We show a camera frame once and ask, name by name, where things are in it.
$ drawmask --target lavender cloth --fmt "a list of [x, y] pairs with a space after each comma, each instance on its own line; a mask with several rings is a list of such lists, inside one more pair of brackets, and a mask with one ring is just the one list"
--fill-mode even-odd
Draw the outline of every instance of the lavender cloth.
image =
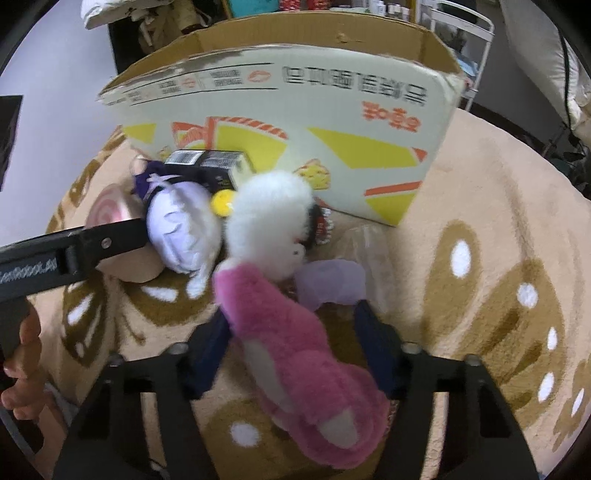
[[349, 260], [321, 260], [295, 272], [298, 302], [315, 312], [323, 303], [354, 305], [366, 298], [365, 271]]

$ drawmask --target orange logo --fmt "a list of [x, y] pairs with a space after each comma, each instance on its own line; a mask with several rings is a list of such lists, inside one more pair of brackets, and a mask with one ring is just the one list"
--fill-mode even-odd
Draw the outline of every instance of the orange logo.
[[248, 76], [248, 81], [252, 83], [263, 83], [271, 78], [271, 74], [265, 70], [255, 70]]

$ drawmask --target cardboard box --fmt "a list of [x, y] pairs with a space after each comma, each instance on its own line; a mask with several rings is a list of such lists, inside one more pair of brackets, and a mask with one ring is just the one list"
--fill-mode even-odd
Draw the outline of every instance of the cardboard box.
[[155, 52], [101, 93], [134, 147], [246, 152], [295, 171], [321, 203], [396, 225], [464, 85], [430, 31], [372, 15], [230, 20]]

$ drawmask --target barcode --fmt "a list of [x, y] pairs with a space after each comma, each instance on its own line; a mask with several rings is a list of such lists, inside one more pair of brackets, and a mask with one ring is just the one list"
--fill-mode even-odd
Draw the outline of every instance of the barcode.
[[168, 157], [165, 163], [173, 165], [195, 165], [205, 150], [177, 150]]

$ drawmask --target white pillow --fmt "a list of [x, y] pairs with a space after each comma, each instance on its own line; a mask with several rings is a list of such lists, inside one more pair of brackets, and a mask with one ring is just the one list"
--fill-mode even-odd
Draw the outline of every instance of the white pillow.
[[91, 30], [130, 17], [135, 10], [167, 5], [173, 0], [82, 0], [80, 16]]

